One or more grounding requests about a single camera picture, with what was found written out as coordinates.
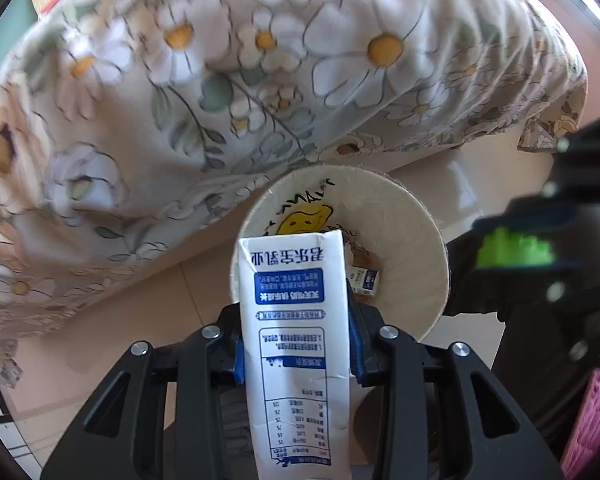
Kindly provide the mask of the small blue white packet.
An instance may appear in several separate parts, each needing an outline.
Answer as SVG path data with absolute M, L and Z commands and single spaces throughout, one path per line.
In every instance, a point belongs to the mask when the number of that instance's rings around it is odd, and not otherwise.
M 355 295 L 375 297 L 379 288 L 380 273 L 377 270 L 347 267 L 348 281 Z

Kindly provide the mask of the person's right grey trouser leg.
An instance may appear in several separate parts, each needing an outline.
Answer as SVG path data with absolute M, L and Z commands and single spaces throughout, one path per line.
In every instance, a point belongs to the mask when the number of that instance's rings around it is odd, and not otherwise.
M 553 315 L 535 304 L 516 306 L 502 285 L 481 284 L 475 269 L 479 237 L 465 233 L 446 245 L 451 289 L 444 314 L 504 313 L 505 330 L 492 372 L 558 452 L 577 426 L 586 390 L 600 370 L 570 362 Z

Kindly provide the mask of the white lined trash bin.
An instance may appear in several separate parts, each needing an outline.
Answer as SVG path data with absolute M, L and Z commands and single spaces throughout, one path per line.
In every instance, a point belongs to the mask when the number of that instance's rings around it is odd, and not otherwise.
M 374 291 L 358 296 L 387 323 L 424 340 L 449 297 L 448 251 L 427 208 L 392 177 L 335 165 L 291 171 L 252 205 L 238 235 L 335 230 L 354 274 L 377 274 Z

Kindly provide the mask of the small bright green toy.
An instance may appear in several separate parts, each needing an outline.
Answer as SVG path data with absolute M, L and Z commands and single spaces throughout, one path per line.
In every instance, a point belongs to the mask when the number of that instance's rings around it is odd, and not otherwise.
M 552 245 L 537 236 L 513 232 L 504 226 L 488 234 L 478 250 L 478 269 L 536 268 L 556 261 Z

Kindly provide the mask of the white blue milk carton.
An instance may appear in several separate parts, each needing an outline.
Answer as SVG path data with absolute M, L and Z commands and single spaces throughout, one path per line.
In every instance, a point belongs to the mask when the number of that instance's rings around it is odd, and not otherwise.
M 350 422 L 346 268 L 337 231 L 243 238 L 238 243 L 245 386 L 252 426 L 269 400 L 327 404 L 329 427 Z

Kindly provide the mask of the floral bed quilt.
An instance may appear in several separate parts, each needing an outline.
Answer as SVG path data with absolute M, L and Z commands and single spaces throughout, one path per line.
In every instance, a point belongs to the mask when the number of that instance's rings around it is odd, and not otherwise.
M 289 170 L 513 125 L 548 151 L 587 91 L 538 0 L 59 0 L 0 67 L 0 384 Z

